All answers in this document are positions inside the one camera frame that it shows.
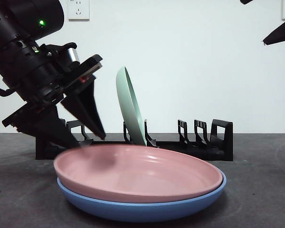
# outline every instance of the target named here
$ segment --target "plate rim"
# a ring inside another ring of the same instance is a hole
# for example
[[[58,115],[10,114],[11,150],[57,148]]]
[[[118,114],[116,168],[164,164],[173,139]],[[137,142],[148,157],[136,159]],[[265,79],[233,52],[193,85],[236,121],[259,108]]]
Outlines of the plate rim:
[[[190,193],[187,193],[187,194],[178,194],[178,195],[173,195],[173,194],[172,194],[172,195],[160,195],[160,196],[156,196],[156,195],[146,195],[146,194],[140,195],[140,194],[138,194],[138,193],[130,192],[130,191],[125,193],[125,192],[118,191],[118,190],[108,191],[107,189],[101,189],[101,188],[96,188],[96,187],[89,187],[89,186],[87,186],[87,185],[84,185],[84,184],[82,184],[82,183],[76,181],[76,179],[73,179],[73,178],[70,178],[70,177],[66,176],[66,175],[64,174],[64,172],[60,169],[60,167],[59,167],[58,164],[57,164],[57,163],[58,163],[58,160],[59,160],[62,156],[65,156],[65,155],[68,154],[68,153],[76,152],[76,151],[78,151],[78,150],[86,150],[86,149],[88,149],[88,148],[95,148],[95,147],[116,147],[116,146],[120,146],[120,147],[142,147],[142,148],[144,148],[144,149],[149,148],[149,149],[151,149],[151,150],[160,150],[160,151],[167,151],[167,152],[169,152],[169,153],[180,154],[180,155],[182,155],[182,156],[184,156],[184,157],[188,157],[188,158],[190,158],[190,159],[198,160],[199,162],[201,162],[201,163],[203,163],[203,164],[205,164],[205,165],[207,165],[207,166],[213,168],[214,170],[217,170],[218,172],[222,173],[219,168],[217,168],[216,166],[214,166],[213,164],[211,164],[211,163],[209,163],[209,162],[207,162],[207,161],[204,161],[204,160],[199,159],[199,158],[194,157],[194,156],[190,156],[190,155],[187,155],[187,154],[183,154],[183,153],[180,153],[180,152],[176,152],[176,151],[171,151],[171,150],[162,149],[162,148],[155,148],[155,147],[146,147],[146,146],[142,146],[142,145],[130,145],[130,144],[102,144],[102,145],[92,145],[92,146],[83,147],[83,148],[74,148],[74,149],[70,149],[70,150],[67,150],[67,151],[62,152],[62,153],[59,154],[59,155],[55,158],[55,160],[54,160],[54,168],[55,168],[56,174],[57,174],[58,176],[61,176],[63,179],[66,179],[66,180],[68,180],[68,181],[73,182],[73,183],[74,183],[75,185],[77,185],[77,186],[82,186],[82,187],[84,187],[84,188],[90,188],[90,189],[92,189],[92,190],[103,191],[103,192],[105,192],[105,193],[116,194],[116,195],[124,195],[124,196],[127,195],[127,196],[131,196],[131,197],[137,196],[137,197],[160,197],[160,198],[165,198],[165,197],[177,197],[177,196],[180,196],[180,197],[181,197],[181,196],[185,196],[185,195],[189,195],[189,194],[190,194]],[[223,182],[223,180],[224,180],[224,178],[223,178],[222,175],[220,175],[220,177],[221,177],[221,179],[220,179],[220,181],[219,181],[219,185],[222,184],[222,182]],[[208,187],[208,189],[215,189],[216,187],[213,187],[213,186],[215,186],[215,185],[216,185],[216,186],[219,186],[217,183],[215,183],[215,184],[211,185],[210,187]]]
[[[68,192],[72,196],[75,196],[75,197],[80,198],[82,200],[87,200],[87,201],[90,201],[90,202],[94,202],[94,203],[101,203],[101,204],[108,204],[108,205],[115,205],[115,206],[128,206],[128,207],[152,207],[152,206],[158,207],[158,206],[169,206],[169,205],[185,204],[185,203],[195,202],[195,201],[198,201],[198,200],[202,200],[202,199],[208,198],[208,197],[210,197],[210,196],[220,192],[226,186],[227,178],[226,178],[226,175],[224,174],[224,172],[222,170],[220,170],[219,168],[217,168],[217,169],[222,174],[223,181],[220,184],[220,186],[218,186],[216,189],[214,189],[213,191],[211,191],[209,193],[206,193],[204,195],[197,196],[197,197],[194,197],[194,198],[183,199],[183,200],[178,200],[178,201],[169,201],[169,202],[127,203],[127,202],[114,202],[114,201],[107,201],[107,200],[103,200],[103,199],[95,199],[95,198],[91,198],[91,197],[80,195],[80,194],[78,194],[76,192],[73,192],[72,190],[68,189],[66,186],[64,186],[61,183],[59,177],[57,177],[57,183],[58,183],[58,185],[59,185],[59,187],[61,189],[63,189],[64,191]]]

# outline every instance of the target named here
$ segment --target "green plate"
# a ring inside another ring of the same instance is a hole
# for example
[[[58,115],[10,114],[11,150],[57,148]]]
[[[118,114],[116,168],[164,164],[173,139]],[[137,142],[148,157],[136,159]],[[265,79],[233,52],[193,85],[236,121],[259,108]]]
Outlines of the green plate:
[[[132,141],[137,145],[147,145],[144,137],[144,122],[136,100],[130,76],[122,67],[116,76],[116,88],[120,110]]]

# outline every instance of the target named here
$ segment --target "black dish rack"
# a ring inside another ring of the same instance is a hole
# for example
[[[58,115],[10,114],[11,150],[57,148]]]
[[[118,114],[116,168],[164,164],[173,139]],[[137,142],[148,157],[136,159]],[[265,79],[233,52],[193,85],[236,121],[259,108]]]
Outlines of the black dish rack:
[[[78,121],[66,122],[64,119],[61,121],[65,124],[66,128],[71,131],[72,128],[81,127],[81,134],[84,137],[83,141],[79,144],[95,145],[95,144],[133,144],[131,138],[127,136],[127,127],[123,123],[123,136],[124,141],[96,141],[89,138],[85,132],[84,125]],[[194,120],[194,134],[195,141],[192,142],[188,139],[188,126],[187,122],[178,120],[178,133],[179,141],[157,141],[148,134],[147,120],[144,121],[144,133],[147,140],[147,146],[158,147],[162,149],[177,151],[185,153],[206,161],[233,161],[233,123],[216,120],[212,121],[210,139],[207,136],[207,123],[199,120]],[[223,137],[218,136],[218,127],[225,129]],[[202,137],[198,133],[198,128],[203,130]],[[64,151],[65,148],[55,145],[51,142],[45,141],[41,138],[36,138],[36,159],[54,159],[59,153]]]

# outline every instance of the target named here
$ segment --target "countertop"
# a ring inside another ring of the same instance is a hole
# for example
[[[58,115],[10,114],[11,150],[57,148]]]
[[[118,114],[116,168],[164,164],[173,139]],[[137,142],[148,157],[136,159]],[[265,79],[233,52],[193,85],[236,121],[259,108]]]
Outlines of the countertop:
[[[207,209],[163,223],[114,222],[82,212],[65,199],[53,161],[35,160],[34,138],[2,133],[0,228],[285,228],[285,134],[234,134],[234,161],[211,163],[228,181]]]

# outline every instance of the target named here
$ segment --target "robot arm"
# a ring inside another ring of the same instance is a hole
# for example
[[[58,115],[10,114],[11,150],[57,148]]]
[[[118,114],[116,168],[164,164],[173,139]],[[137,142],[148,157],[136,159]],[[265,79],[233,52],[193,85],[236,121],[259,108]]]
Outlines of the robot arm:
[[[247,4],[252,0],[240,0],[243,4]],[[264,40],[264,44],[270,45],[285,41],[285,22],[280,27],[271,32]]]
[[[59,0],[0,0],[0,74],[8,90],[27,103],[2,121],[19,132],[66,148],[78,143],[57,115],[61,104],[100,138],[105,132],[94,100],[93,75],[99,55],[79,63],[76,44],[41,45],[39,38],[60,30],[64,14]]]

